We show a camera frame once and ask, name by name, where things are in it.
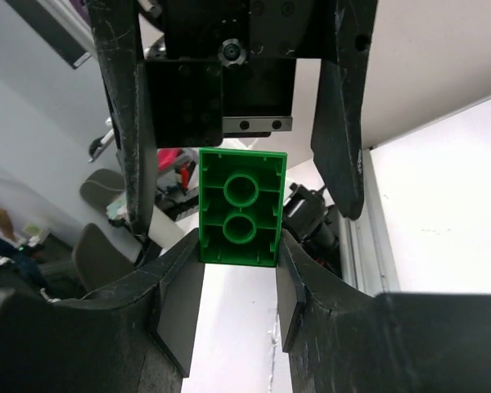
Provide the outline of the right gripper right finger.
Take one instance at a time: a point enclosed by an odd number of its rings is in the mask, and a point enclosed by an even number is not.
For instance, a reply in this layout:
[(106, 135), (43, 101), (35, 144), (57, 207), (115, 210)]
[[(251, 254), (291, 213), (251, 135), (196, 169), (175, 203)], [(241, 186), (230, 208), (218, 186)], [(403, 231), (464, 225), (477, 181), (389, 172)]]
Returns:
[(491, 295), (366, 295), (289, 232), (276, 268), (296, 392), (491, 392)]

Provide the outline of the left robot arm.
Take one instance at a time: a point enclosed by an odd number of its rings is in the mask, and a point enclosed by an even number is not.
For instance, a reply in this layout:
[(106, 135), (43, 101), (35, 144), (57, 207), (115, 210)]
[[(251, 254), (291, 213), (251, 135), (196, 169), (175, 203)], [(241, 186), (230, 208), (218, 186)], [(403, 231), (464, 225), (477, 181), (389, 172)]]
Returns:
[(320, 191), (291, 185), (287, 156), (225, 150), (292, 127), (296, 66), (320, 63), (310, 146), (337, 210), (363, 209), (361, 117), (374, 1), (88, 1), (122, 156), (128, 221), (151, 224), (161, 148), (200, 151), (200, 258), (272, 267), (282, 230), (319, 264), (336, 240)]

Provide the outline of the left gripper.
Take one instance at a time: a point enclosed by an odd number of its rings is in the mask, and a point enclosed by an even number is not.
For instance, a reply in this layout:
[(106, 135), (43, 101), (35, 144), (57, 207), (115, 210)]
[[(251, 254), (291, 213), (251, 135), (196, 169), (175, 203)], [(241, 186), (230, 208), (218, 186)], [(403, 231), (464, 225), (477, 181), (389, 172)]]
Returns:
[(216, 146), (225, 138), (291, 131), (296, 63), (306, 58), (321, 58), (313, 162), (338, 211), (358, 219), (361, 117), (377, 4), (144, 1), (142, 15), (161, 32), (145, 65), (136, 3), (88, 1), (133, 234), (144, 236), (151, 225), (156, 144)]

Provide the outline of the green lego brick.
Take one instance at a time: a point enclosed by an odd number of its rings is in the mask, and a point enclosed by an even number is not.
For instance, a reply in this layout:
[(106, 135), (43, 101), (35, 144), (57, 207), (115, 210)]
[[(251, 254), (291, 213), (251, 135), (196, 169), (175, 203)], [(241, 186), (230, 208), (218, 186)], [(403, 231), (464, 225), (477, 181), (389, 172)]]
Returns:
[(277, 266), (287, 154), (199, 151), (200, 262)]

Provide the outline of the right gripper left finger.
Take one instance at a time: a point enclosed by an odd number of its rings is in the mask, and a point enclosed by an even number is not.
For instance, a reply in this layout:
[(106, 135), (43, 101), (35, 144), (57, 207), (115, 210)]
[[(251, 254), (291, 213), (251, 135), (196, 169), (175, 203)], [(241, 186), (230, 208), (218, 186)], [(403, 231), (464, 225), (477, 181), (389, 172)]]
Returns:
[(199, 254), (192, 230), (81, 299), (0, 287), (0, 392), (179, 392), (200, 310)]

